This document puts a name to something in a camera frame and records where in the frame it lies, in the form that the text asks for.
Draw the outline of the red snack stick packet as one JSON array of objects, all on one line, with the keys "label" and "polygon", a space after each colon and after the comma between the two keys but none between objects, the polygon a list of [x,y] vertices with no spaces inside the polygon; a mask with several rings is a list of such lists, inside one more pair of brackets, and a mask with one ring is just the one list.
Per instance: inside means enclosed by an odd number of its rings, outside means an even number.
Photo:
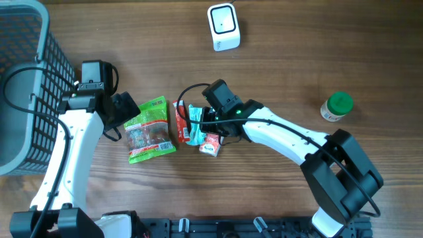
[{"label": "red snack stick packet", "polygon": [[183,117],[186,117],[186,110],[184,107],[184,101],[180,100],[179,104],[174,100],[173,106],[175,107],[175,115],[176,115],[176,127],[178,132],[178,141],[180,143],[189,142],[190,141],[190,132],[188,130],[188,124]]}]

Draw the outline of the grey plastic mesh basket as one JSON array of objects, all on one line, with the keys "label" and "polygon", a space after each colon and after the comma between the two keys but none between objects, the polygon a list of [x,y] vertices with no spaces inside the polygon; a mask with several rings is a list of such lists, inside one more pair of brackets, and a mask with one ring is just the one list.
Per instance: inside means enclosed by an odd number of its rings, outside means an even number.
[{"label": "grey plastic mesh basket", "polygon": [[56,116],[75,71],[38,1],[1,2],[1,80],[6,78],[8,83],[1,82],[1,175],[43,174],[57,124],[33,112]]}]

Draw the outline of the white barcode scanner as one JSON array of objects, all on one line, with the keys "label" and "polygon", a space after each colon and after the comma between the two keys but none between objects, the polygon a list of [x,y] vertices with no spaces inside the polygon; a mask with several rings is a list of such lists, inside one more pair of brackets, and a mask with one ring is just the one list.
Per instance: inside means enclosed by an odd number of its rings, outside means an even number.
[{"label": "white barcode scanner", "polygon": [[213,49],[216,52],[237,48],[241,34],[236,10],[232,3],[213,5],[208,9]]}]

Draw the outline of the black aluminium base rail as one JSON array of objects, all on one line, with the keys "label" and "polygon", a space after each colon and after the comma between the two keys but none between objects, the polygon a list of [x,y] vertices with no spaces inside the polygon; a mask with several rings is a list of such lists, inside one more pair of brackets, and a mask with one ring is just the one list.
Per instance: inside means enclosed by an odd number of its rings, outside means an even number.
[{"label": "black aluminium base rail", "polygon": [[179,221],[174,219],[142,219],[146,228],[145,237],[165,238],[223,238],[223,237],[273,237],[301,238],[320,237],[312,228],[310,217],[292,217],[265,219],[267,228],[259,231],[248,219],[191,219],[188,228],[179,228]]}]

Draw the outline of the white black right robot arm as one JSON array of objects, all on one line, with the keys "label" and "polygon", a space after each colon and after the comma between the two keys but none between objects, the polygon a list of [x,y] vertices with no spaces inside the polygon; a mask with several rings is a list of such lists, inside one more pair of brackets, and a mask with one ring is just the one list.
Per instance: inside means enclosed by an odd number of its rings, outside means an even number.
[{"label": "white black right robot arm", "polygon": [[383,178],[349,132],[297,126],[255,100],[243,102],[222,79],[202,94],[212,110],[201,119],[202,130],[265,145],[299,165],[319,205],[311,218],[319,235],[335,237],[366,204],[375,205]]}]

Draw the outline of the teal wipes packet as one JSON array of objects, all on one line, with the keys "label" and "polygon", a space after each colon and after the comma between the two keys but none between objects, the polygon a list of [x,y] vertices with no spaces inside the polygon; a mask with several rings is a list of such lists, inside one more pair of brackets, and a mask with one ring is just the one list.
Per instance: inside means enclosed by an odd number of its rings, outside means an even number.
[{"label": "teal wipes packet", "polygon": [[[200,121],[202,116],[202,108],[194,107],[192,104],[188,107],[189,110],[189,120],[191,121]],[[196,146],[204,143],[206,134],[200,130],[200,125],[196,123],[190,123],[190,141],[187,142],[188,145]]]}]

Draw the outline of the red small carton box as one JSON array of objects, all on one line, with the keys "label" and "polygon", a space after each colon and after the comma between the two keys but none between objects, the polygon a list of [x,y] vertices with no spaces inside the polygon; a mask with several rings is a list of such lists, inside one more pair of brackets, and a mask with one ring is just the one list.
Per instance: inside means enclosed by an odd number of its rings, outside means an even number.
[{"label": "red small carton box", "polygon": [[217,134],[206,134],[204,142],[200,145],[199,151],[214,157],[217,157],[221,144],[223,142],[223,137]]}]

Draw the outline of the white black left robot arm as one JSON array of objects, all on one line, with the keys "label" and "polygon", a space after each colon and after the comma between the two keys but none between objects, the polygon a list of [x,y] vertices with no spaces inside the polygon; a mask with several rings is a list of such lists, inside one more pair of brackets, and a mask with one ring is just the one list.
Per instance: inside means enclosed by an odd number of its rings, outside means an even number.
[{"label": "white black left robot arm", "polygon": [[13,237],[143,237],[148,233],[135,211],[110,212],[94,221],[85,213],[95,147],[109,130],[137,116],[129,93],[118,94],[118,70],[101,60],[84,61],[82,78],[62,94],[57,116],[34,115],[58,124],[43,184],[27,212],[15,212]]}]

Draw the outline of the green gummy candy bag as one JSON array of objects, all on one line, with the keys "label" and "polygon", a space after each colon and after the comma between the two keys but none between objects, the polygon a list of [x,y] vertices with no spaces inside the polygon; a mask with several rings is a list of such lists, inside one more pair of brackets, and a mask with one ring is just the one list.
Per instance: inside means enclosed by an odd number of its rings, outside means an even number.
[{"label": "green gummy candy bag", "polygon": [[138,106],[140,113],[124,124],[129,164],[176,151],[169,136],[168,105],[164,96]]}]

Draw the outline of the green lid spread jar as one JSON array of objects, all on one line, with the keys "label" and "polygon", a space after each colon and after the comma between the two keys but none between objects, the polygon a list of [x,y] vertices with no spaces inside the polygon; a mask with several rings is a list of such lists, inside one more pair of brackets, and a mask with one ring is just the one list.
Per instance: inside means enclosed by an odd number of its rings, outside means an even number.
[{"label": "green lid spread jar", "polygon": [[349,114],[353,107],[353,98],[348,93],[338,91],[323,103],[321,106],[321,116],[329,122],[337,122]]}]

